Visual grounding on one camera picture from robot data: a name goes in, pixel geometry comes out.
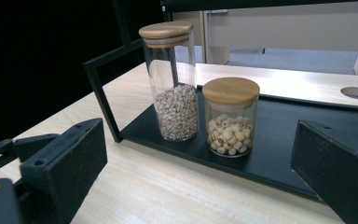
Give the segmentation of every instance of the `table surface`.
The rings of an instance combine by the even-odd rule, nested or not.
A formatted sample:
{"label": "table surface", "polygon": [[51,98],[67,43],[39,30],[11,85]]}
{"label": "table surface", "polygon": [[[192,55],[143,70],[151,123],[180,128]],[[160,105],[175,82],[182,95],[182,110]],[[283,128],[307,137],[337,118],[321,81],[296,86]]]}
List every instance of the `table surface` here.
{"label": "table surface", "polygon": [[[358,87],[358,76],[197,64],[199,85],[217,77],[246,77],[262,94],[358,105],[341,94]],[[152,103],[145,64],[103,87],[122,130]],[[87,119],[103,118],[94,93],[16,138],[63,133]],[[123,140],[116,143],[104,122],[108,163],[73,223],[343,223],[323,203],[230,175]],[[19,162],[0,169],[16,181]]]}

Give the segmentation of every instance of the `black metal frame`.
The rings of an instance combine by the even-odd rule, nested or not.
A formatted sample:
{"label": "black metal frame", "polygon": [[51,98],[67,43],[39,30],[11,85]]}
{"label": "black metal frame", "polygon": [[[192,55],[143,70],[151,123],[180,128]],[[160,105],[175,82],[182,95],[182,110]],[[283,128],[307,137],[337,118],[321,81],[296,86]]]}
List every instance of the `black metal frame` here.
{"label": "black metal frame", "polygon": [[106,99],[106,95],[104,94],[103,84],[100,80],[97,69],[107,63],[112,62],[114,59],[117,59],[133,50],[140,48],[141,46],[142,39],[138,39],[127,46],[111,50],[103,55],[83,63],[83,67],[86,71],[87,77],[89,78],[89,84],[94,90],[98,103],[100,104],[101,110],[103,111],[103,115],[116,142],[121,142],[123,138],[119,134],[115,117],[113,116],[112,109],[110,108]]}
{"label": "black metal frame", "polygon": [[165,12],[203,11],[249,7],[288,7],[314,4],[358,2],[358,0],[161,0]]}
{"label": "black metal frame", "polygon": [[96,58],[88,60],[83,63],[83,68],[89,78],[89,83],[97,97],[98,103],[103,111],[103,115],[107,121],[109,129],[115,139],[116,142],[121,142],[123,138],[119,135],[119,130],[117,127],[117,123],[113,116],[112,110],[109,106],[109,103],[106,99],[106,95],[103,91],[103,83],[100,79],[100,74],[98,72],[98,68],[104,66],[105,64],[111,63],[113,60],[116,60],[122,56],[125,56],[128,53],[131,53],[137,49],[142,47],[142,39],[138,38],[134,41],[131,41],[130,30],[128,21],[125,17],[125,10],[123,4],[119,0],[112,0],[115,15],[117,18],[117,24],[120,31],[121,40],[123,46],[118,49],[113,49],[109,52],[106,52],[103,55],[100,55]]}

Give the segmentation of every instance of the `white panel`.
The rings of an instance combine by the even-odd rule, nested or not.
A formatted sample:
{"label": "white panel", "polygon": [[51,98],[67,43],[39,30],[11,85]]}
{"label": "white panel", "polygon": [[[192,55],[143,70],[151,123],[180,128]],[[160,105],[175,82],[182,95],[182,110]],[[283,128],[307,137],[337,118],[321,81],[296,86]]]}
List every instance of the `white panel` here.
{"label": "white panel", "polygon": [[358,2],[231,9],[207,17],[211,46],[358,51]]}

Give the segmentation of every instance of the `wooden lid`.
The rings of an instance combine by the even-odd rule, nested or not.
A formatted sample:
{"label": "wooden lid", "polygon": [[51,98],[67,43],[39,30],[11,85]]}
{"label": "wooden lid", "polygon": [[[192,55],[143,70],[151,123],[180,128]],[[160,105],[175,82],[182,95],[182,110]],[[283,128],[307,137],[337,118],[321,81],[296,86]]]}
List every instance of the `wooden lid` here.
{"label": "wooden lid", "polygon": [[139,35],[146,39],[168,39],[186,35],[193,30],[189,21],[167,21],[145,26],[139,30]]}
{"label": "wooden lid", "polygon": [[221,77],[209,81],[202,88],[206,99],[220,105],[238,105],[252,102],[258,97],[260,87],[242,77]]}

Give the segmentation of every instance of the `short glass jar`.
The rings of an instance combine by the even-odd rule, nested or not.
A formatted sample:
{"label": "short glass jar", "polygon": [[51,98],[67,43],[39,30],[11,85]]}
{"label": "short glass jar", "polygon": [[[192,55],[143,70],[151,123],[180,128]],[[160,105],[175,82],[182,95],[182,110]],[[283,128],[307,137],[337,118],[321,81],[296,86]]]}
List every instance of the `short glass jar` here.
{"label": "short glass jar", "polygon": [[221,77],[202,88],[209,149],[223,157],[249,153],[255,137],[260,87],[241,77]]}
{"label": "short glass jar", "polygon": [[168,21],[139,30],[162,137],[184,141],[199,130],[193,24]]}

